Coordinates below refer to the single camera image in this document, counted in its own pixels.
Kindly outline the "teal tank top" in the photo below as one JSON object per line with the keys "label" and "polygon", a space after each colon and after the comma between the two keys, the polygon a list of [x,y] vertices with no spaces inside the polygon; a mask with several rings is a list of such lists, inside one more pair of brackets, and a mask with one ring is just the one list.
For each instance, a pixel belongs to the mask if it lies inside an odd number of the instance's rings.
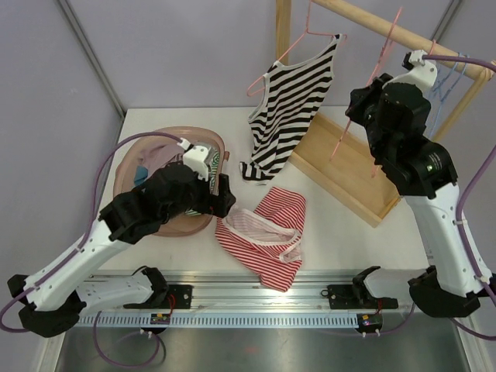
{"label": "teal tank top", "polygon": [[138,165],[133,178],[134,187],[140,187],[148,178],[149,171],[146,167]]}

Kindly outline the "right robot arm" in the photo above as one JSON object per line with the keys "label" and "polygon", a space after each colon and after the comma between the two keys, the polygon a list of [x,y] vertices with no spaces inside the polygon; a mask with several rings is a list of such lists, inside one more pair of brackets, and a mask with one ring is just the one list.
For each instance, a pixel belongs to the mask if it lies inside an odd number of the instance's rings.
{"label": "right robot arm", "polygon": [[471,235],[447,149],[424,136],[431,104],[413,84],[382,74],[350,93],[346,116],[365,128],[374,163],[414,213],[432,265],[408,282],[413,302],[433,318],[465,318],[495,288]]}

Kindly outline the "green striped tank top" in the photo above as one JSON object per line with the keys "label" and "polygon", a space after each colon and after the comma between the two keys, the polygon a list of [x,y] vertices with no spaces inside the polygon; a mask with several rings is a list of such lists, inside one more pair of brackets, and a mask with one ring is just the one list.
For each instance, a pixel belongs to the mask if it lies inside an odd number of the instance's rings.
{"label": "green striped tank top", "polygon": [[215,190],[216,175],[219,167],[220,152],[212,145],[198,142],[197,145],[203,146],[208,150],[208,169],[209,169],[209,190],[212,193]]}

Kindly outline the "pink hanger of mauve top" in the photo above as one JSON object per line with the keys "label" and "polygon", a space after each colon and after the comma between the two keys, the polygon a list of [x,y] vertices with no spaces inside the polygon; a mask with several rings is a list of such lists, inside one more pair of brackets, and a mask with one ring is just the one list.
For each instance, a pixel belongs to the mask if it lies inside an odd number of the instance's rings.
{"label": "pink hanger of mauve top", "polygon": [[435,51],[436,45],[437,45],[436,40],[432,39],[431,47],[429,49],[429,52],[426,54],[426,56],[432,56],[432,52]]}

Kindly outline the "pink hanger of red top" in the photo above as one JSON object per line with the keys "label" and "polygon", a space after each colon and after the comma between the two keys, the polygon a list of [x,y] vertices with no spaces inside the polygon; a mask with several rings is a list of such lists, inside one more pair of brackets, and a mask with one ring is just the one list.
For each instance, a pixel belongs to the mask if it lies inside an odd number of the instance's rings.
{"label": "pink hanger of red top", "polygon": [[[403,9],[404,9],[404,7],[401,6],[396,13],[396,16],[395,16],[395,18],[391,24],[391,27],[390,27],[388,34],[386,36],[386,39],[384,41],[384,44],[381,48],[379,57],[377,58],[377,63],[375,64],[374,69],[372,70],[372,72],[369,76],[369,79],[367,80],[366,86],[370,85],[372,83],[373,79],[381,72],[381,69],[384,66],[384,63],[387,61],[389,54],[391,53],[391,50],[393,48],[393,42],[394,42],[391,38],[391,35],[392,35],[394,28],[398,24],[398,20],[400,19],[401,14],[403,13]],[[335,147],[332,151],[332,154],[329,158],[330,161],[332,161],[335,158],[343,140],[345,139],[346,135],[349,132],[350,126],[351,126],[351,120],[349,119],[346,123],[346,126],[344,127],[344,130],[343,130],[340,138],[338,139],[337,144],[335,145]]]}

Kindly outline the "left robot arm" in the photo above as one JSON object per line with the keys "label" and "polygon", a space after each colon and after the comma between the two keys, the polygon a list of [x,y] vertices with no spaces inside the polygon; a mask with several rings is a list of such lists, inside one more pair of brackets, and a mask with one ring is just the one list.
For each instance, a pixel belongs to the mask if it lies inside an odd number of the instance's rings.
{"label": "left robot arm", "polygon": [[50,338],[75,326],[80,317],[110,308],[161,307],[169,286],[156,267],[105,282],[87,279],[102,264],[186,211],[223,218],[235,202],[226,174],[218,176],[218,190],[212,193],[209,182],[181,162],[157,170],[141,185],[115,196],[81,239],[51,264],[36,274],[9,279],[11,303],[23,305],[17,331]]}

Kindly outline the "red striped tank top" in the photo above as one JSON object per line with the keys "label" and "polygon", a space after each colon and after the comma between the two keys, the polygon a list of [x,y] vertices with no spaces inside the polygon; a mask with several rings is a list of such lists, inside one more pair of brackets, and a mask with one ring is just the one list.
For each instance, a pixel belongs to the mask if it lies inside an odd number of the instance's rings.
{"label": "red striped tank top", "polygon": [[272,187],[253,211],[234,206],[218,219],[215,237],[264,287],[286,292],[302,265],[305,215],[302,195]]}

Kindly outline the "mauve tank top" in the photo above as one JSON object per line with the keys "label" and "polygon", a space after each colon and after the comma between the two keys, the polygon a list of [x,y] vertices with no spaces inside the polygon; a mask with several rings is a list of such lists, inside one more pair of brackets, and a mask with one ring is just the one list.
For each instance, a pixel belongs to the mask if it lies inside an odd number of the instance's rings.
{"label": "mauve tank top", "polygon": [[183,154],[184,149],[174,143],[149,147],[140,152],[139,164],[147,169],[148,177],[151,177],[167,164],[182,160]]}

